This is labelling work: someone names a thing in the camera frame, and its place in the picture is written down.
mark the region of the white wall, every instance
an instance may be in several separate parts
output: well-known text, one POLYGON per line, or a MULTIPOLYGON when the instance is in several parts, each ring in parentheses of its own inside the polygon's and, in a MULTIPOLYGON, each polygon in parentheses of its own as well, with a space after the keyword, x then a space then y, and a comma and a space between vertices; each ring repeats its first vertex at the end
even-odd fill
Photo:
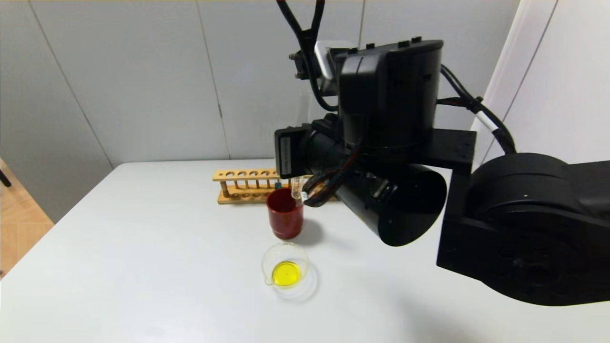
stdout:
POLYGON ((229 157, 196 2, 32 5, 115 167, 229 157))
MULTIPOLYGON (((521 0, 504 48, 484 95, 484 104, 504 120, 511 109, 522 81, 536 55, 557 0, 521 0)), ((494 140, 493 134, 480 121, 474 120, 471 130, 477 131, 473 168, 478 168, 494 140)))
MULTIPOLYGON (((319 39, 444 39, 443 61, 474 94, 491 77, 519 3, 363 1, 328 0, 319 39)), ((290 5, 309 27, 314 1, 290 5)), ((54 220, 123 162, 272 157, 275 129, 324 114, 309 84, 292 77, 287 56, 298 45, 274 1, 2 9, 0 152, 54 220), (73 184, 74 176, 85 181, 73 184)), ((443 83, 441 96, 452 94, 443 83)), ((441 108, 436 124, 471 122, 466 111, 441 108)))
POLYGON ((0 1, 0 146, 51 220, 112 167, 26 1, 0 1))
MULTIPOLYGON (((559 0, 506 117, 521 152, 610 160, 610 2, 559 0)), ((502 154, 496 143, 486 161, 502 154)))

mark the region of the black chair leg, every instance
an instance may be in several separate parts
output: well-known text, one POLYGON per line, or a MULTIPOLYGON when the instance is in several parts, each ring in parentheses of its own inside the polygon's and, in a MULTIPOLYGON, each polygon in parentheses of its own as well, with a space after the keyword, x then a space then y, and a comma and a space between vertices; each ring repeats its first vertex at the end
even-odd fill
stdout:
POLYGON ((2 181, 2 184, 5 185, 6 187, 10 187, 11 186, 11 183, 10 183, 9 179, 2 172, 2 170, 0 170, 0 181, 2 181))

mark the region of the yellow liquid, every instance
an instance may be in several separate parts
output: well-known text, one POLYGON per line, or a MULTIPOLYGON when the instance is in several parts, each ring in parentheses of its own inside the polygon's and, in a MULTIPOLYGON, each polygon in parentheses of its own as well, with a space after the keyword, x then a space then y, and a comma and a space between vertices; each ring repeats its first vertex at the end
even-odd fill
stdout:
POLYGON ((294 262, 283 261, 275 266, 271 275, 278 286, 292 286, 301 279, 301 267, 294 262))

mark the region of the wire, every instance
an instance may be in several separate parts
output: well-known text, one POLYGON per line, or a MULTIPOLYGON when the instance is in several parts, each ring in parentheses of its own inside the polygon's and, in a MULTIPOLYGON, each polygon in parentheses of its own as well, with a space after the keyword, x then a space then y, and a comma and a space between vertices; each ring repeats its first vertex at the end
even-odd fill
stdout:
POLYGON ((303 185, 303 191, 309 195, 309 198, 303 201, 305 205, 313 208, 320 207, 335 194, 335 191, 343 184, 345 177, 351 173, 351 166, 360 153, 363 140, 363 138, 360 139, 342 167, 325 170, 307 180, 303 185))
POLYGON ((481 97, 474 98, 445 65, 440 66, 440 73, 447 79, 457 95, 459 95, 459 101, 456 98, 446 98, 437 100, 437 104, 466 107, 480 118, 483 124, 492 131, 493 136, 496 138, 505 154, 517 153, 515 141, 512 139, 510 131, 508 131, 506 125, 504 125, 504 123, 482 103, 483 99, 481 97))
POLYGON ((314 45, 315 41, 318 37, 318 31, 320 30, 320 23, 322 21, 322 14, 324 13, 324 5, 325 0, 316 0, 315 2, 315 12, 314 18, 311 22, 311 28, 309 30, 303 31, 299 22, 296 20, 294 14, 290 10, 288 3, 286 0, 276 0, 279 6, 280 11, 284 15, 284 18, 290 25, 290 28, 296 35, 296 40, 301 47, 301 54, 303 55, 303 62, 305 63, 305 69, 309 75, 309 84, 311 85, 311 89, 314 93, 315 99, 318 101, 320 106, 329 112, 337 112, 339 110, 338 106, 329 105, 323 98, 318 87, 317 80, 315 78, 315 70, 314 70, 314 45))

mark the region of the wooden floor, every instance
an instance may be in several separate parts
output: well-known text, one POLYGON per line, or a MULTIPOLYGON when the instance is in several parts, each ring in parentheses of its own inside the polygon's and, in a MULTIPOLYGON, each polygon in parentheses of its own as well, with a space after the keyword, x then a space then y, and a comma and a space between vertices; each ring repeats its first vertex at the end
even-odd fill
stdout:
POLYGON ((0 168, 13 184, 0 185, 0 270, 8 273, 52 227, 53 222, 0 161, 0 168))

